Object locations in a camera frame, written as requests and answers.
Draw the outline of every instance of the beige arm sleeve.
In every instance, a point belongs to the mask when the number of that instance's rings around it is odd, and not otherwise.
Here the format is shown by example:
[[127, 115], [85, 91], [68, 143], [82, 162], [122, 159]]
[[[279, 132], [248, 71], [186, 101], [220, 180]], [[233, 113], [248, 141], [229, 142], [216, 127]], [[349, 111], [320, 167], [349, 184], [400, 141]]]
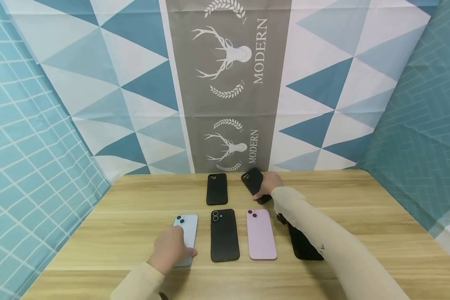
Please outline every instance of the beige arm sleeve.
[[144, 262], [134, 267], [110, 295], [110, 300], [161, 300], [158, 287], [165, 276]]
[[323, 253], [349, 300], [410, 299], [357, 238], [308, 204], [301, 193], [278, 187], [272, 197], [275, 211]]

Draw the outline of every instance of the white triangle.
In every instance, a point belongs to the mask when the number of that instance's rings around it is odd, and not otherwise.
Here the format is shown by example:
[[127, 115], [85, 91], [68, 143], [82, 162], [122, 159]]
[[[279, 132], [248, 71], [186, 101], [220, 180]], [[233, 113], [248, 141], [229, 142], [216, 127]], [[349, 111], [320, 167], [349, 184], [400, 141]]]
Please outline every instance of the white triangle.
[[85, 120], [79, 117], [72, 117], [72, 120], [93, 155], [111, 143], [133, 133], [130, 129], [110, 123]]
[[136, 161], [131, 161], [112, 155], [98, 156], [95, 157], [95, 160], [100, 168], [102, 168], [103, 173], [110, 183], [113, 183], [115, 180], [127, 173], [130, 173], [131, 171], [135, 171], [138, 168], [145, 166], [144, 164], [140, 164]]
[[372, 0], [356, 54], [426, 25], [430, 16], [406, 0]]
[[395, 88], [397, 82], [354, 58], [336, 109], [344, 108]]
[[295, 139], [281, 132], [275, 132], [272, 141], [272, 150], [270, 151], [269, 167], [281, 163], [299, 155], [317, 151], [320, 148], [307, 142]]
[[351, 57], [350, 54], [317, 37], [310, 31], [295, 23], [290, 23], [282, 85], [289, 85]]
[[171, 172], [159, 169], [157, 167], [152, 167], [151, 165], [148, 166], [148, 169], [150, 170], [150, 174], [173, 174]]
[[100, 26], [132, 2], [133, 0], [90, 0]]
[[161, 105], [134, 92], [122, 89], [122, 94], [136, 131], [177, 113], [165, 105]]
[[174, 154], [183, 152], [183, 149], [176, 146], [142, 135], [142, 133], [136, 134], [140, 147], [142, 147], [143, 156], [149, 165], [164, 158], [171, 157]]
[[364, 135], [369, 135], [373, 130], [373, 128], [335, 111], [323, 141], [323, 148], [358, 139]]
[[317, 164], [315, 165], [315, 170], [341, 170], [353, 167], [354, 165], [356, 164], [353, 161], [348, 160], [345, 157], [321, 149]]
[[168, 60], [103, 28], [102, 34], [121, 86]]
[[282, 87], [278, 98], [275, 130], [288, 128], [330, 111], [333, 109], [291, 88]]
[[98, 28], [33, 0], [4, 0], [38, 63]]
[[44, 64], [41, 66], [71, 115], [119, 88], [92, 77]]

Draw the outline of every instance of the black smartphone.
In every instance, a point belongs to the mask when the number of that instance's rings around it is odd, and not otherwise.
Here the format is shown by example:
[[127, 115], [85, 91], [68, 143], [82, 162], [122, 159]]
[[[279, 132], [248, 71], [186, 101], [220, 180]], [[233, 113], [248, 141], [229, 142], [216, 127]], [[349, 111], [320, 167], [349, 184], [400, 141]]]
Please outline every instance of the black smartphone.
[[207, 183], [207, 205], [224, 205], [228, 203], [226, 174], [210, 174]]
[[323, 256], [310, 244], [307, 237], [298, 229], [288, 223], [288, 232], [292, 240], [295, 257], [304, 261], [322, 261]]
[[[262, 181], [263, 181], [263, 174], [256, 167], [250, 169], [247, 173], [242, 175], [242, 182], [252, 195], [255, 195], [260, 191], [260, 188], [262, 187]], [[272, 199], [272, 196], [263, 195], [262, 198], [257, 199], [257, 203], [265, 204], [270, 199]]]
[[210, 221], [210, 256], [212, 262], [236, 261], [240, 258], [237, 222], [233, 209], [212, 211]]

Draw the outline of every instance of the laurel wreath graphic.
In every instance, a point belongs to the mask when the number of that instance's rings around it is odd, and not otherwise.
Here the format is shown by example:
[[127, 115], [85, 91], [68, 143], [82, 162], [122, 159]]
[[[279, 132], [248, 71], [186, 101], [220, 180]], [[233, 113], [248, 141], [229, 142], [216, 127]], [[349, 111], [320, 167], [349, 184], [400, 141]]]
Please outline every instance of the laurel wreath graphic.
[[234, 119], [222, 119], [222, 120], [219, 120], [218, 122], [213, 124], [213, 129], [216, 129], [217, 127], [222, 126], [222, 125], [232, 125], [235, 128], [237, 128], [238, 130], [240, 130], [240, 132], [242, 132], [242, 130], [243, 130], [242, 124], [239, 121], [234, 120]]
[[227, 92], [221, 92], [218, 89], [214, 88], [213, 86], [210, 85], [210, 91], [212, 91], [215, 95], [217, 95], [220, 98], [234, 98], [236, 96], [238, 96], [242, 91], [243, 91], [243, 86], [245, 84], [242, 82], [237, 85], [234, 89], [232, 89], [231, 91], [227, 91]]
[[242, 20], [242, 25], [245, 24], [245, 21], [247, 20], [247, 18], [244, 18], [245, 9], [243, 8], [243, 5], [238, 3], [237, 0], [213, 0], [212, 3], [210, 3], [204, 10], [205, 18], [208, 17], [214, 10], [219, 8], [233, 10], [235, 15]]
[[217, 168], [219, 168], [219, 170], [225, 171], [225, 172], [233, 172], [238, 170], [238, 168], [240, 168], [242, 166], [242, 162], [238, 162], [236, 165], [234, 165], [233, 167], [222, 167], [221, 165], [217, 165]]

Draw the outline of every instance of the wooden table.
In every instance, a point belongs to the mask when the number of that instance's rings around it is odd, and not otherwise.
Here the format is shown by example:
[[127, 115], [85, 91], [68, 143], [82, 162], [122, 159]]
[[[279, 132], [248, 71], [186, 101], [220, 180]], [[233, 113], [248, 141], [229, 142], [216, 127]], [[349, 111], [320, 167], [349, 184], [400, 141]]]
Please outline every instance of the wooden table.
[[[358, 237], [411, 299], [450, 299], [450, 256], [368, 173], [288, 172], [284, 183]], [[248, 257], [246, 210], [259, 208], [228, 175], [228, 205], [205, 204], [207, 174], [133, 175], [119, 179], [23, 299], [107, 299], [129, 270], [145, 261], [158, 233], [178, 214], [197, 214], [191, 269], [176, 269], [161, 290], [174, 299], [345, 299], [326, 262], [293, 254], [287, 227], [272, 218], [276, 261]], [[233, 208], [241, 257], [210, 260], [210, 212]]]

